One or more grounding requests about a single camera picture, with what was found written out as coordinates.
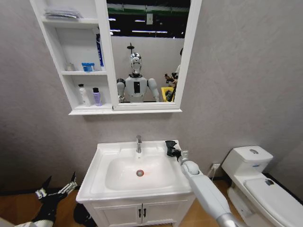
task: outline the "sink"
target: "sink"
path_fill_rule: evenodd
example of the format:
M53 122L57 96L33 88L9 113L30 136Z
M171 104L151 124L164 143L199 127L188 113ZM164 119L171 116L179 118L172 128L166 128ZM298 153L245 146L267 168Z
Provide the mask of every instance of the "sink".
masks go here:
M98 144L77 201L192 192L177 159L166 155L165 141L143 141L140 154L136 148L136 142Z
M138 176L137 171L142 171L142 176ZM120 157L110 162L105 186L112 190L153 189L170 186L175 179L166 157L161 155Z

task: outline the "electrical outlet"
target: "electrical outlet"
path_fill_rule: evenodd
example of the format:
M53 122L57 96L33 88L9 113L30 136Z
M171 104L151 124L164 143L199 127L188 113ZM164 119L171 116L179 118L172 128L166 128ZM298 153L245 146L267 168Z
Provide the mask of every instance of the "electrical outlet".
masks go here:
M220 165L221 165L220 163L213 163L211 169L216 170L220 167Z

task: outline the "cabinet door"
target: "cabinet door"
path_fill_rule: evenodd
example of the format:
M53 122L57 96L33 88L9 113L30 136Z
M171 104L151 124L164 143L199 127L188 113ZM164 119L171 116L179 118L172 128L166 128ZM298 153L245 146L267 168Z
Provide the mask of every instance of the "cabinet door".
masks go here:
M142 204L95 208L104 227L133 227L142 223Z
M186 202L187 200L144 203L142 223L153 225L177 222L179 216L182 215L180 214L182 205Z

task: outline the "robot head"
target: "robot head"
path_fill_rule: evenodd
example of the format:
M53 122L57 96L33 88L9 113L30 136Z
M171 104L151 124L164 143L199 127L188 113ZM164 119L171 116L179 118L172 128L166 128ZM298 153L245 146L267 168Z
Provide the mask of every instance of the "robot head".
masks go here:
M133 74L139 75L142 67L142 59L140 54L132 53L130 57Z

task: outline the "bottle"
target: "bottle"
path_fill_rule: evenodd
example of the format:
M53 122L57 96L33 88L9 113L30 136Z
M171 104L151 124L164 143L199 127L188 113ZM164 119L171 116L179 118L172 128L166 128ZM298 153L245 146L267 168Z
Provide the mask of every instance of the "bottle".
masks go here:
M101 106L102 103L101 103L100 92L99 92L99 89L97 87L93 88L93 95L94 95L96 106Z
M81 97L82 97L82 100L83 100L83 104L85 106L91 106L89 97L88 97L87 92L86 92L86 89L84 88L84 84L78 84L78 86L79 86L79 91L80 91L80 94L81 94Z

